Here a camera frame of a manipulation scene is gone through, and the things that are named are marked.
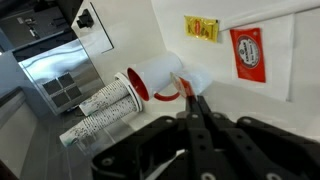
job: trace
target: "red sticker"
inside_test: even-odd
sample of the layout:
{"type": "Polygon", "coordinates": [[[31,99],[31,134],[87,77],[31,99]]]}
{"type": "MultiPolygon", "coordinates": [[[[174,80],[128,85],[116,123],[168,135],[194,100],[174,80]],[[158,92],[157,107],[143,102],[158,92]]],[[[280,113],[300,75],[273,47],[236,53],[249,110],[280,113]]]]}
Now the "red sticker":
{"type": "Polygon", "coordinates": [[[266,82],[260,28],[231,29],[238,77],[266,82]]]}

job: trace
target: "screw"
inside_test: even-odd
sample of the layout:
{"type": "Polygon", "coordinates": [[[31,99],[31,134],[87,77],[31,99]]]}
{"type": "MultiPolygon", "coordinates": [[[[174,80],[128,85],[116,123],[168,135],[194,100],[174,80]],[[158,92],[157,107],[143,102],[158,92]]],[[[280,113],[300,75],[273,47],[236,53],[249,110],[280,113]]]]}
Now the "screw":
{"type": "Polygon", "coordinates": [[[198,118],[199,116],[198,116],[198,114],[192,114],[192,118],[198,118]]]}
{"type": "Polygon", "coordinates": [[[250,124],[251,123],[251,120],[250,119],[243,119],[243,122],[247,123],[247,124],[250,124]]]}
{"type": "Polygon", "coordinates": [[[216,177],[213,174],[206,172],[201,175],[201,180],[216,180],[216,177]]]}
{"type": "Polygon", "coordinates": [[[104,166],[111,166],[113,164],[113,159],[105,158],[101,161],[101,164],[104,166]]]}
{"type": "Polygon", "coordinates": [[[268,173],[267,180],[282,180],[282,178],[276,173],[268,173]]]}
{"type": "Polygon", "coordinates": [[[172,121],[172,119],[167,119],[166,122],[167,123],[172,123],[173,121],[172,121]]]}
{"type": "Polygon", "coordinates": [[[220,115],[220,114],[217,114],[217,113],[214,113],[214,114],[213,114],[213,117],[219,119],[219,118],[221,118],[221,115],[220,115]]]}

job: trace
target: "stainless steel appliance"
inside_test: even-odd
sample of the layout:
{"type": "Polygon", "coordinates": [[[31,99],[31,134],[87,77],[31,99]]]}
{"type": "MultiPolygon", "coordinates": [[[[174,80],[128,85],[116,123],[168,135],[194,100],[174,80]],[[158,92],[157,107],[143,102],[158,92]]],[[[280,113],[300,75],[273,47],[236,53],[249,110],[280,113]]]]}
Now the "stainless steel appliance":
{"type": "Polygon", "coordinates": [[[57,115],[104,87],[78,39],[19,62],[57,115]]]}

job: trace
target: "yellow label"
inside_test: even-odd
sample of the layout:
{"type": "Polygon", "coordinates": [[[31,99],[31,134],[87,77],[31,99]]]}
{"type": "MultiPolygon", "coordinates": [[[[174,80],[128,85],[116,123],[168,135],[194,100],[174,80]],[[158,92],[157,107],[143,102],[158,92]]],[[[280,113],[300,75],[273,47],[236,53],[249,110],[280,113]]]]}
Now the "yellow label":
{"type": "Polygon", "coordinates": [[[185,31],[188,36],[217,42],[219,23],[216,19],[185,16],[185,31]]]}

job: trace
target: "red cup rim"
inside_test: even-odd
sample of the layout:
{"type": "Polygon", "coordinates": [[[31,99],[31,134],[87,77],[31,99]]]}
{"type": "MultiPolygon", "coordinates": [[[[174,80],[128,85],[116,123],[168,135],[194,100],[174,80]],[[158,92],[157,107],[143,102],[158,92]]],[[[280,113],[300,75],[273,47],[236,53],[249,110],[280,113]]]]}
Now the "red cup rim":
{"type": "Polygon", "coordinates": [[[128,68],[127,73],[133,88],[137,91],[139,96],[143,100],[149,101],[148,90],[141,80],[140,76],[132,68],[128,68]]]}

